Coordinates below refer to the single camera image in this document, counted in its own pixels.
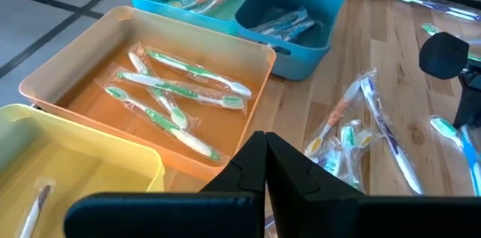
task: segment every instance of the floor grout line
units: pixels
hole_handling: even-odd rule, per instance
[[[55,7],[55,8],[58,8],[58,6],[64,7],[64,8],[61,8],[61,9],[64,9],[64,10],[67,10],[67,11],[74,10],[73,11],[74,13],[72,15],[70,15],[69,17],[67,17],[65,20],[63,20],[61,23],[59,23],[57,26],[53,27],[47,33],[45,33],[42,37],[40,37],[34,43],[29,45],[27,48],[25,48],[22,52],[15,55],[15,57],[10,59],[10,61],[8,61],[4,65],[2,65],[0,67],[0,79],[3,78],[4,76],[6,76],[8,73],[10,73],[17,66],[22,64],[31,55],[33,55],[33,53],[35,53],[37,50],[42,48],[45,44],[47,44],[52,39],[54,39],[60,32],[64,31],[66,28],[68,28],[72,23],[74,23],[76,20],[80,19],[82,16],[93,17],[93,18],[96,18],[96,19],[99,19],[101,16],[103,16],[103,14],[92,11],[92,9],[104,0],[90,0],[90,2],[88,2],[86,5],[84,5],[81,8],[79,8],[77,6],[74,6],[74,5],[69,5],[69,4],[66,4],[66,3],[63,3],[63,2],[58,2],[58,1],[55,1],[55,0],[38,0],[38,1],[51,2],[51,4],[48,4],[48,5],[50,5],[52,7]]]

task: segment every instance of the wooden table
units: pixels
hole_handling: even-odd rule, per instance
[[[337,20],[332,50],[311,78],[290,82],[271,77],[259,102],[251,131],[273,131],[302,149],[349,84],[377,68],[384,112],[417,169],[426,194],[472,195],[464,156],[428,124],[438,114],[452,122],[461,95],[457,79],[438,80],[419,69],[419,48],[428,39],[422,23],[463,35],[481,35],[481,24],[456,19],[398,0],[346,0]],[[475,53],[481,49],[473,48]],[[365,105],[342,122],[361,119],[377,129]],[[384,140],[363,158],[368,194],[409,195],[401,172]]]

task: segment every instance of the yellow plastic bin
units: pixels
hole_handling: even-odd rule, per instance
[[[65,213],[76,200],[101,191],[163,191],[164,168],[145,146],[34,108],[0,108],[0,233],[19,236],[39,185],[53,191],[34,237],[62,237]]]
[[[225,167],[225,161],[199,155],[136,116],[98,84],[106,75],[111,76],[112,66],[135,71],[127,51],[137,42],[249,87],[255,97],[248,100],[245,113],[175,98],[181,110],[199,121],[189,133],[232,158],[242,147],[274,66],[275,52],[261,44],[134,8],[114,8],[25,78],[20,92],[48,113],[153,148],[160,153],[165,166],[204,181],[212,180]],[[158,62],[150,63],[161,78],[202,86]],[[154,110],[164,111],[144,87],[120,82],[115,85]]]

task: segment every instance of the wooden tabletop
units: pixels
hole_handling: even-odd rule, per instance
[[[332,38],[332,50],[311,78],[291,82],[271,77],[259,102],[251,131],[273,131],[302,149],[347,86],[359,74],[377,68],[377,88],[385,114],[410,156],[428,195],[472,195],[464,156],[428,124],[430,115],[452,122],[461,95],[457,79],[438,80],[419,69],[419,48],[428,39],[420,28],[433,23],[447,32],[481,35],[481,24],[460,20],[398,0],[346,0]],[[481,48],[472,48],[481,54]],[[361,119],[377,130],[362,104],[339,124]],[[363,158],[368,194],[410,195],[385,140]]]

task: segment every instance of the tile floor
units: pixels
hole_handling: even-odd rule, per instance
[[[0,0],[0,107],[29,104],[18,92],[27,75],[130,0]]]

